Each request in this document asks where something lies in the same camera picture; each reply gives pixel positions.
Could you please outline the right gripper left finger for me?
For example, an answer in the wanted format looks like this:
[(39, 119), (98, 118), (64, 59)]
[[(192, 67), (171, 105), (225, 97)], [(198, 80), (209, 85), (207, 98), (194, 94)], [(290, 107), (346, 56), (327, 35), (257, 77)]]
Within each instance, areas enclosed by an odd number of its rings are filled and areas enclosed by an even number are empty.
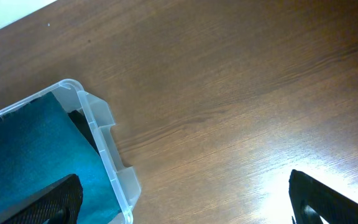
[(0, 212), (0, 223), (76, 224), (82, 203), (80, 179), (70, 174)]

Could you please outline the dark blue jeans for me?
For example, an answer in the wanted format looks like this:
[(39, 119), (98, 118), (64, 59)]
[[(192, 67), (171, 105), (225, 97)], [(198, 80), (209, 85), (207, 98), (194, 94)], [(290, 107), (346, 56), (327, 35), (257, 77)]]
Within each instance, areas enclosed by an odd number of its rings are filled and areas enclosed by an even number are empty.
[(121, 212), (100, 155), (52, 93), (0, 119), (0, 212), (69, 174), (83, 187), (78, 223)]

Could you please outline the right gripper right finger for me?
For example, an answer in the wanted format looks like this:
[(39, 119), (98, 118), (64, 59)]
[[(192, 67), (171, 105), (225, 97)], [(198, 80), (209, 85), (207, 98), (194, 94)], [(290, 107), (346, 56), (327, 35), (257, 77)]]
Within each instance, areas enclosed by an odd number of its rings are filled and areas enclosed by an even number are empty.
[(294, 224), (358, 223), (358, 203), (302, 171), (291, 171), (289, 196)]

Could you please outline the clear plastic storage bin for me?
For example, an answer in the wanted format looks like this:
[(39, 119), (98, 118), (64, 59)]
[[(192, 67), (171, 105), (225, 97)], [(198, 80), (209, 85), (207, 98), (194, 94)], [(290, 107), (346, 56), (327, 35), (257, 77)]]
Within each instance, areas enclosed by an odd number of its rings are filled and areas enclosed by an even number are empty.
[(115, 120), (108, 103), (84, 90), (80, 82), (63, 79), (33, 95), (0, 110), (0, 117), (18, 110), (32, 100), (47, 93), (53, 93), (66, 112), (77, 110), (84, 114), (93, 139), (101, 155), (101, 160), (116, 194), (121, 213), (111, 223), (133, 224), (132, 211), (141, 195), (141, 186), (133, 167), (126, 167), (118, 153), (111, 127)]

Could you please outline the black cloth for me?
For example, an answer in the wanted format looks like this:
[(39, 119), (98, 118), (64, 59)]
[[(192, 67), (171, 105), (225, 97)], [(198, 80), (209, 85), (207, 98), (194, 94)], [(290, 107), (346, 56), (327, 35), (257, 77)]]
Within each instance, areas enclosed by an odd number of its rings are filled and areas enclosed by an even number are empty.
[(99, 154), (97, 145), (95, 143), (93, 134), (88, 126), (88, 122), (85, 118), (85, 115), (81, 114), (79, 111), (74, 110), (68, 113), (69, 118), (80, 131), (80, 133), (85, 137), (89, 144), (93, 147), (97, 154)]

